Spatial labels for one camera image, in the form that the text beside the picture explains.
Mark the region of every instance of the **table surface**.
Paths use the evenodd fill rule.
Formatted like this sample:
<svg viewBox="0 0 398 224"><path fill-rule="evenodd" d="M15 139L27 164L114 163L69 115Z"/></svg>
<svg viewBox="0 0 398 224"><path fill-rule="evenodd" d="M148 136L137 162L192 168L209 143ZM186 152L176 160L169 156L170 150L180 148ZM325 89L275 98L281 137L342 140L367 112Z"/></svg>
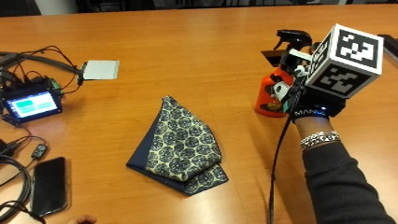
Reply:
<svg viewBox="0 0 398 224"><path fill-rule="evenodd" d="M285 119L254 112L264 76L273 72L262 50L278 29L306 31L321 41L335 23L371 34L398 36L398 5L242 7L117 12L0 19L0 50L56 45L74 64L120 60L114 80L86 81L63 101L64 113L28 123L51 144L47 160L69 165L69 208L47 218L67 223L90 214L98 223L265 223L274 148ZM63 60L56 54L48 57ZM24 63L61 84L70 74ZM351 99L333 126L389 214L398 219L395 164L398 65L385 55L383 75ZM192 197L125 167L172 95L210 126L229 182ZM5 141L27 135L0 123ZM298 133L286 133L277 166L274 223L314 223ZM28 164L40 142L19 151ZM3 167L1 181L12 174ZM19 195L21 181L0 188L1 202ZM9 223L32 223L20 214Z"/></svg>

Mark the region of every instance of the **orange spray bottle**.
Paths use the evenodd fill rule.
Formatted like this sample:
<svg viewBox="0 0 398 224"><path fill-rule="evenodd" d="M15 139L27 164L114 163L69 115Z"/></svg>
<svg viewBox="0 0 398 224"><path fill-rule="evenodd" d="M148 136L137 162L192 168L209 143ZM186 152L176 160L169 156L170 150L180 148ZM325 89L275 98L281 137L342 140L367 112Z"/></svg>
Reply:
<svg viewBox="0 0 398 224"><path fill-rule="evenodd" d="M285 116L285 113L282 111L282 104L274 97L271 75L282 79L287 85L293 85L294 77L290 74L297 67L297 58L290 57L289 51L290 49L301 50L303 47L310 46L313 39L306 32L298 30L278 30L275 35L279 36L279 41L274 46L274 50L277 50L283 42L287 42L289 45L281 55L278 67L270 75L262 78L256 101L256 112L265 116L279 118Z"/></svg>

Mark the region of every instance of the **silver bracelet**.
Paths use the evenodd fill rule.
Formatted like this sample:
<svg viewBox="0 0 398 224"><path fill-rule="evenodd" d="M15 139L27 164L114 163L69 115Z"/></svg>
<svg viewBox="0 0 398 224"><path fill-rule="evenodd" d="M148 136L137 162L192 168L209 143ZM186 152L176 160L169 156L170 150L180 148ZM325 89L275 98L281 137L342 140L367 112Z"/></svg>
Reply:
<svg viewBox="0 0 398 224"><path fill-rule="evenodd" d="M305 151L311 147L315 147L317 145L327 142L335 142L341 141L338 133L335 131L331 131L329 133L314 133L309 137L303 138L299 142L301 149Z"/></svg>

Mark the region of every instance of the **glove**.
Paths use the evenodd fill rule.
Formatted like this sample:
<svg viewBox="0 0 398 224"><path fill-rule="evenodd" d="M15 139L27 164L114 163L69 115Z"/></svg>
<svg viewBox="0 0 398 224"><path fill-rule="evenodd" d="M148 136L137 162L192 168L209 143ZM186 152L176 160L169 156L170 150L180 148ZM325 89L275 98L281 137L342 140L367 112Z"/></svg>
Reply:
<svg viewBox="0 0 398 224"><path fill-rule="evenodd" d="M299 91L302 94L295 107L291 108ZM293 110L293 122L295 119L305 117L321 117L327 119L329 117L335 117L346 107L346 99L305 86L293 86L290 98L283 106L286 106L285 111L287 113Z"/></svg>

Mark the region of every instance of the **black smartphone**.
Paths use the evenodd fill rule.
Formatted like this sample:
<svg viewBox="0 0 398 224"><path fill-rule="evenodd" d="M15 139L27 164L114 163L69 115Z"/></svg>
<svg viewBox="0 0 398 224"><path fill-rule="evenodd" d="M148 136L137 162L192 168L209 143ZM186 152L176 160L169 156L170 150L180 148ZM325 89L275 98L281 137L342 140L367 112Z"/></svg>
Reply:
<svg viewBox="0 0 398 224"><path fill-rule="evenodd" d="M40 162L33 170L31 211L40 217L67 209L67 159Z"/></svg>

